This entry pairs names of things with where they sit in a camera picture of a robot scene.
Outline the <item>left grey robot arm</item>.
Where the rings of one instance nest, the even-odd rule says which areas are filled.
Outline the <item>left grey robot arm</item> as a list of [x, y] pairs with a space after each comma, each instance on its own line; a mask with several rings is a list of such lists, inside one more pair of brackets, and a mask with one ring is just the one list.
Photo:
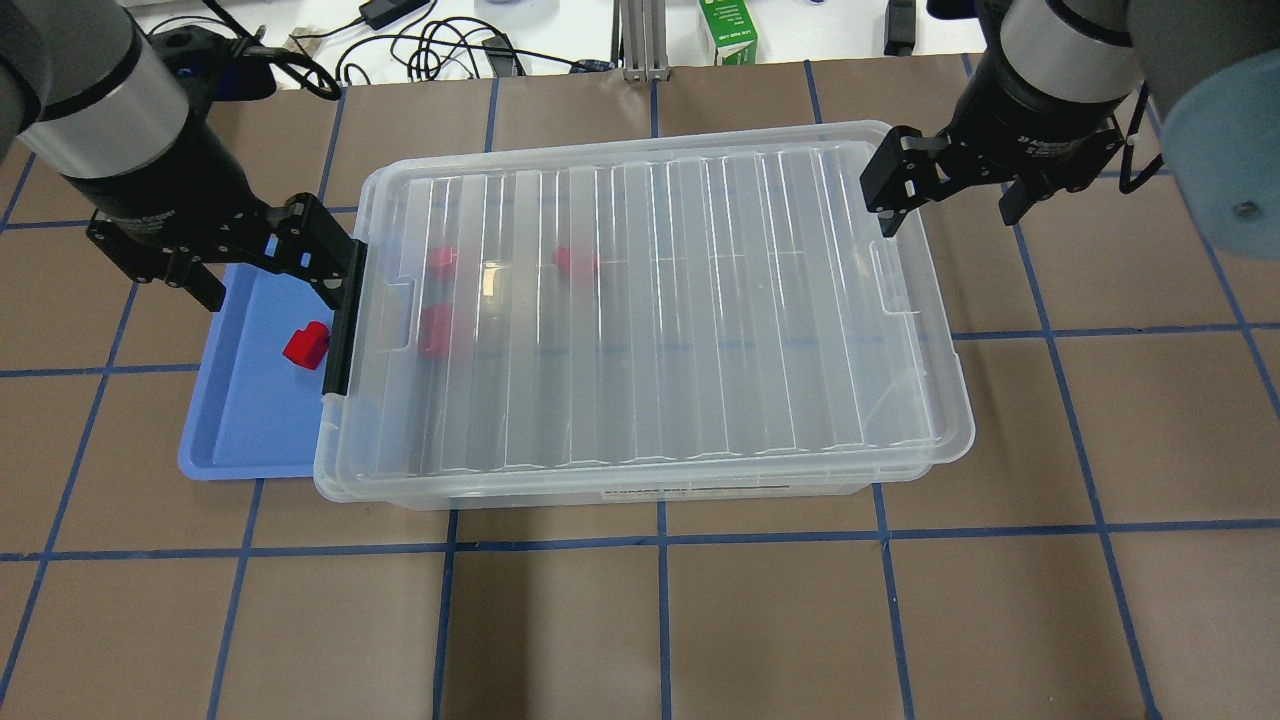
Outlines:
[[114, 1], [3, 4], [3, 146], [20, 142], [95, 208], [87, 234], [138, 283], [161, 281], [220, 310], [214, 263], [308, 283], [349, 305], [367, 249], [311, 193], [273, 208], [207, 122], [227, 72], [298, 67], [324, 99], [337, 81], [312, 58], [244, 28], [148, 38]]

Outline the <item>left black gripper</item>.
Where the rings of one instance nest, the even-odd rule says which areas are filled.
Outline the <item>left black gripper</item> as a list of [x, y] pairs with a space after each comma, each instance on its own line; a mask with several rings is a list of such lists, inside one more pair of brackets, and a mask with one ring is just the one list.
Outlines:
[[193, 263], [183, 288], [210, 313], [227, 287], [202, 263], [259, 265], [306, 282], [329, 307], [347, 305], [358, 279], [358, 241], [312, 193], [269, 208], [210, 126], [184, 126], [151, 163], [116, 176], [67, 181], [96, 213], [90, 241], [133, 281], [164, 279], [172, 256]]

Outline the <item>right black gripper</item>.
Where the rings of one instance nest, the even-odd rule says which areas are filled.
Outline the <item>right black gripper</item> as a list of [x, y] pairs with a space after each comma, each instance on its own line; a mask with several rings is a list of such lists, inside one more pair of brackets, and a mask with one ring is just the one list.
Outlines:
[[892, 238], [911, 211], [943, 199], [947, 176], [1011, 181], [998, 201], [1005, 225], [1018, 225], [1041, 201], [1036, 182], [1082, 191], [1117, 151], [1120, 99], [1074, 102], [1025, 82], [1000, 50], [975, 64], [943, 136], [910, 126], [884, 135], [860, 174], [867, 210]]

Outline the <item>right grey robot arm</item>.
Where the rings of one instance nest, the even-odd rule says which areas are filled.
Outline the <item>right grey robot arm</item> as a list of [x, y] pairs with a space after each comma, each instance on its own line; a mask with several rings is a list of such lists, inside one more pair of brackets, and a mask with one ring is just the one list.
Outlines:
[[980, 184], [1015, 225], [1119, 158], [1132, 193], [1162, 169], [1219, 250], [1277, 259], [1275, 1], [931, 1], [986, 50], [941, 132], [887, 132], [860, 182], [883, 236]]

